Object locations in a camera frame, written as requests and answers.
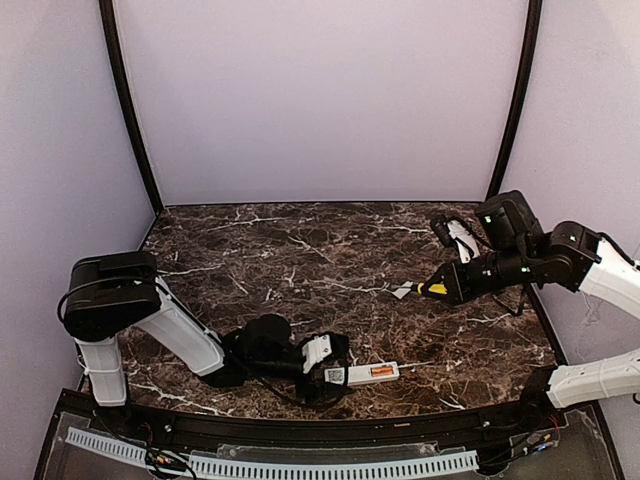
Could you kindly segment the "yellow handled screwdriver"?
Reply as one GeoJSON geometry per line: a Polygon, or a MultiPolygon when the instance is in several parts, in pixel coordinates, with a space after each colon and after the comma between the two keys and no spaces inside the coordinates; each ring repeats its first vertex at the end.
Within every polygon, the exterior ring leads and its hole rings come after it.
{"type": "Polygon", "coordinates": [[[448,293],[446,286],[442,283],[417,283],[413,284],[410,289],[422,296],[426,296],[427,294],[446,295],[448,293]]]}

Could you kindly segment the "white battery cover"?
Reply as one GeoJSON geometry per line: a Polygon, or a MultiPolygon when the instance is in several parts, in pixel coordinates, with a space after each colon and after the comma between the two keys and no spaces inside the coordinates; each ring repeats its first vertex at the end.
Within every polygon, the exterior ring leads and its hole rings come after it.
{"type": "Polygon", "coordinates": [[[406,281],[402,285],[398,286],[393,292],[392,295],[396,297],[398,300],[402,300],[409,293],[413,291],[414,283],[411,281],[406,281]]]}

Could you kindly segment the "white remote control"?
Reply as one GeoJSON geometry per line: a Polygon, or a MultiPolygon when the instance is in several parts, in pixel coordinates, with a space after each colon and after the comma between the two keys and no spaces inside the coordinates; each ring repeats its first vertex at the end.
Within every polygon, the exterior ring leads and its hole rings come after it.
{"type": "Polygon", "coordinates": [[[347,385],[349,387],[368,385],[373,383],[381,383],[388,381],[395,381],[399,378],[399,368],[396,362],[383,362],[376,364],[367,364],[359,366],[351,366],[348,369],[342,367],[335,367],[324,370],[324,380],[327,383],[343,385],[344,378],[347,377],[347,385]],[[378,377],[373,378],[370,374],[372,367],[391,365],[394,367],[395,375],[392,377],[378,377]]]}

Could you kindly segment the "orange battery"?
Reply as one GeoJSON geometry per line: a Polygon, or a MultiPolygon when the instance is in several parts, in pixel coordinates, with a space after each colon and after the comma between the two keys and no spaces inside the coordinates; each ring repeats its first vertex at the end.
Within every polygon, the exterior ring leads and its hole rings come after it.
{"type": "Polygon", "coordinates": [[[382,365],[382,366],[372,367],[370,369],[370,374],[373,378],[392,377],[395,375],[395,371],[394,371],[394,367],[391,365],[382,365]]]}

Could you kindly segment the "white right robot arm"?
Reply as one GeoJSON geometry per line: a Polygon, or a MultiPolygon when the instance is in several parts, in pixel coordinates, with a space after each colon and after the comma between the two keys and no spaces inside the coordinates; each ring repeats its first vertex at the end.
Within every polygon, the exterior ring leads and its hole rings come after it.
{"type": "MultiPolygon", "coordinates": [[[[563,221],[543,231],[523,194],[501,193],[475,210],[488,239],[487,253],[466,263],[441,265],[413,291],[460,305],[515,285],[557,284],[639,314],[639,264],[607,234],[563,221]]],[[[574,404],[639,394],[639,353],[579,365],[542,367],[521,393],[525,405],[560,410],[574,404]]]]}

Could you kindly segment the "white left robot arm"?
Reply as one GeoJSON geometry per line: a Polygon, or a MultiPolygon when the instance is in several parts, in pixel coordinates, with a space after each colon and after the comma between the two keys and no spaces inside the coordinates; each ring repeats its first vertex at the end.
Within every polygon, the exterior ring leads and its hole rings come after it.
{"type": "Polygon", "coordinates": [[[286,379],[295,395],[280,399],[317,410],[333,407],[351,392],[346,336],[324,332],[293,344],[290,323],[277,314],[221,336],[174,296],[147,252],[77,261],[56,314],[82,355],[93,397],[102,407],[121,407],[128,400],[118,335],[129,327],[153,337],[212,387],[241,386],[253,378],[275,393],[270,379],[286,379]]]}

